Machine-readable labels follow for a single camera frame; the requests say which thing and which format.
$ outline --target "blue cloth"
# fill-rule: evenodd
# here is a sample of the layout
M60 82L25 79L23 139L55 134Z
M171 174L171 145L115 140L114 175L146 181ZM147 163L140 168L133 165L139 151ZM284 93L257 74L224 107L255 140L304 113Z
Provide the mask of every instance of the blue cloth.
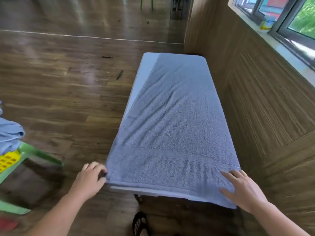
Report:
M109 184L149 188L236 206L219 187L240 169L205 58L161 53L108 155Z
M0 156L15 151L21 144L19 139L24 135L25 131L20 124L0 118Z

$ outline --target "container on window sill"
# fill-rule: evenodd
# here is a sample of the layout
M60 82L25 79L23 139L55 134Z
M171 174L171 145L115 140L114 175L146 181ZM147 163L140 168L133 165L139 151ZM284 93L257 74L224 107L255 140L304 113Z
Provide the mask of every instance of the container on window sill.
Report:
M265 15L264 19L259 25L259 32L267 33L268 31L270 31L271 27L273 27L275 22L276 22L275 16Z

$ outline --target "yellow plastic basket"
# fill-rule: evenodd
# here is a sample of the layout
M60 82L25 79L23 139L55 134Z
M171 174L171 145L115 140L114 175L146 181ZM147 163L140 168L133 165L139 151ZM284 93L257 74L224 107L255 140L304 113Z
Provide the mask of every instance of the yellow plastic basket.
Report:
M20 158L21 155L18 150L14 152L8 152L5 155L0 156L0 173L17 163Z

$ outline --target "window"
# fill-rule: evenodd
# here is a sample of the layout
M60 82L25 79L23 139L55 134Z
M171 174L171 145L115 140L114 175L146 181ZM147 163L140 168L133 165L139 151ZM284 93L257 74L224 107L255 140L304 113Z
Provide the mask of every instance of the window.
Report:
M234 0L254 22L275 16L269 33L315 68L315 0Z

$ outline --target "person's right arm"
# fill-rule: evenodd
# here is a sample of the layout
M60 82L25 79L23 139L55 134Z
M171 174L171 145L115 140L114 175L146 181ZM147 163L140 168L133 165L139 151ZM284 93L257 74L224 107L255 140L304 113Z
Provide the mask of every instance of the person's right arm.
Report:
M242 170L222 171L235 188L234 193L220 188L222 194L241 209L251 213L270 236L310 236L276 206L268 202L259 186Z

